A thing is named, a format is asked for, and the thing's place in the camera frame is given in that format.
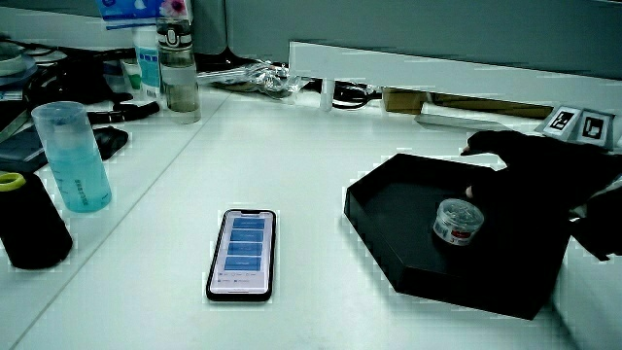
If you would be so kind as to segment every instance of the gray wall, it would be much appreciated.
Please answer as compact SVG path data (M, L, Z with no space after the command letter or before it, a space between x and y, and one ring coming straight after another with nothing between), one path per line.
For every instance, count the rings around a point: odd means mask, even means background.
M290 40L622 80L622 4L597 0L226 0L237 55Z
M0 0L0 7L99 17L95 0ZM192 0L194 49L218 54L226 48L225 0Z

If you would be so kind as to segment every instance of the hexagonal tray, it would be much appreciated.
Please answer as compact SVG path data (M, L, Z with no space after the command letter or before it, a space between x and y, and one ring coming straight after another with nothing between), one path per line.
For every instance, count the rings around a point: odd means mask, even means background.
M568 244L563 218L509 198L474 203L485 223L467 247L432 231L438 204L466 199L471 180L492 171L399 154L348 188L344 211L397 292L531 320L550 297Z

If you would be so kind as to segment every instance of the black wallet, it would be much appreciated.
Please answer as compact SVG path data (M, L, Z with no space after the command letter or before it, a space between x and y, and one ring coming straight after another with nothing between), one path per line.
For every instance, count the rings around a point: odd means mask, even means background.
M35 126L0 143L0 170L32 173L48 163Z

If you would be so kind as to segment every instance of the clear plastic bottle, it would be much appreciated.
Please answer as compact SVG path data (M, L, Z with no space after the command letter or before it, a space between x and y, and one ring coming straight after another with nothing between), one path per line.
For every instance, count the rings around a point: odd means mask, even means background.
M94 212L112 198L99 149L78 102L52 102L32 111L60 195L74 212Z
M166 106L176 123L198 122L201 112L190 23L163 17L157 19L156 28Z

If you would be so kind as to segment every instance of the black glove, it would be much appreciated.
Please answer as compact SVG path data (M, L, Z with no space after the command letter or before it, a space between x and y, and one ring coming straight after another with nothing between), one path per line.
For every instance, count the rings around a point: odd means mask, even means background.
M475 133L468 139L463 156L480 153L498 155L507 167L476 180L466 194L489 205L511 201L514 207L524 208L527 215L567 216L572 208L588 202L594 193L622 174L622 158L608 155L597 146L569 144L516 131ZM603 232L599 224L607 213L602 212L606 207L603 202L622 203L622 192L593 199L588 202L588 219L574 222L571 234L579 242L589 241L590 247L584 245L585 248L602 259L604 254L622 252L619 243L611 243L610 237L617 234L615 227Z

